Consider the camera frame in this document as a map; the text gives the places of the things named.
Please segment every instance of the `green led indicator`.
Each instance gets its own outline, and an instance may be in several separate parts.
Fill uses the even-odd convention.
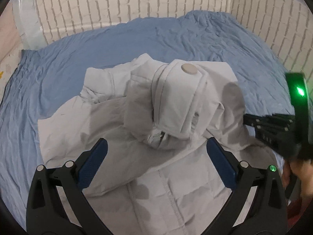
[[[297,90],[298,90],[298,93],[299,93],[301,96],[304,96],[304,91],[303,91],[302,88],[297,87]]]
[[[271,171],[276,171],[277,170],[275,165],[271,165],[269,168],[270,168]]]

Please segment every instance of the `white fabric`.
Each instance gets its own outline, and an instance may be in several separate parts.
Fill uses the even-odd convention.
[[[112,69],[89,68],[81,96],[66,102],[51,118],[38,121],[40,148],[49,168],[75,160],[100,137],[108,141],[108,154],[83,192],[116,235],[201,234],[230,194],[206,153],[206,138],[212,135],[238,160],[259,168],[276,164],[271,150],[258,146],[242,125],[245,106],[230,67],[221,62],[188,62],[201,74],[193,84],[191,75],[180,71],[183,63],[174,60],[168,65],[144,54]],[[185,80],[179,81],[178,75]],[[184,123],[195,112],[199,119],[193,131],[192,119],[188,126]],[[165,141],[179,142],[180,137],[188,144],[155,147],[145,140],[155,130],[166,132]],[[66,201],[65,209],[75,221]]]

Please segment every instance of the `silver screw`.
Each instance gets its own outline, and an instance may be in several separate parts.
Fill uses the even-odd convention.
[[[65,163],[65,167],[67,167],[67,168],[71,168],[73,165],[74,165],[73,161],[68,161]]]
[[[248,168],[248,167],[249,167],[249,164],[248,164],[246,161],[241,161],[241,162],[240,162],[240,166],[241,166],[242,168]]]
[[[43,166],[43,165],[39,165],[39,166],[37,167],[37,171],[42,171],[42,170],[43,170],[43,168],[44,168],[44,166]]]

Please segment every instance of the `blue rubber pad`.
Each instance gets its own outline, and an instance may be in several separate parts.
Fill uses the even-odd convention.
[[[92,151],[84,165],[80,168],[78,172],[78,188],[82,190],[90,185],[107,153],[108,142],[106,140],[102,140]]]
[[[234,190],[237,186],[237,173],[224,154],[225,150],[215,138],[207,141],[207,153],[213,162],[225,187]]]

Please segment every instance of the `blue bed sheet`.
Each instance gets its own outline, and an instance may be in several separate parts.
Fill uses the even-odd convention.
[[[192,11],[181,18],[138,18],[25,50],[0,106],[0,190],[26,227],[28,191],[41,164],[37,120],[79,95],[88,67],[109,68],[148,53],[153,59],[227,62],[248,113],[292,113],[286,69],[269,47],[230,14]]]

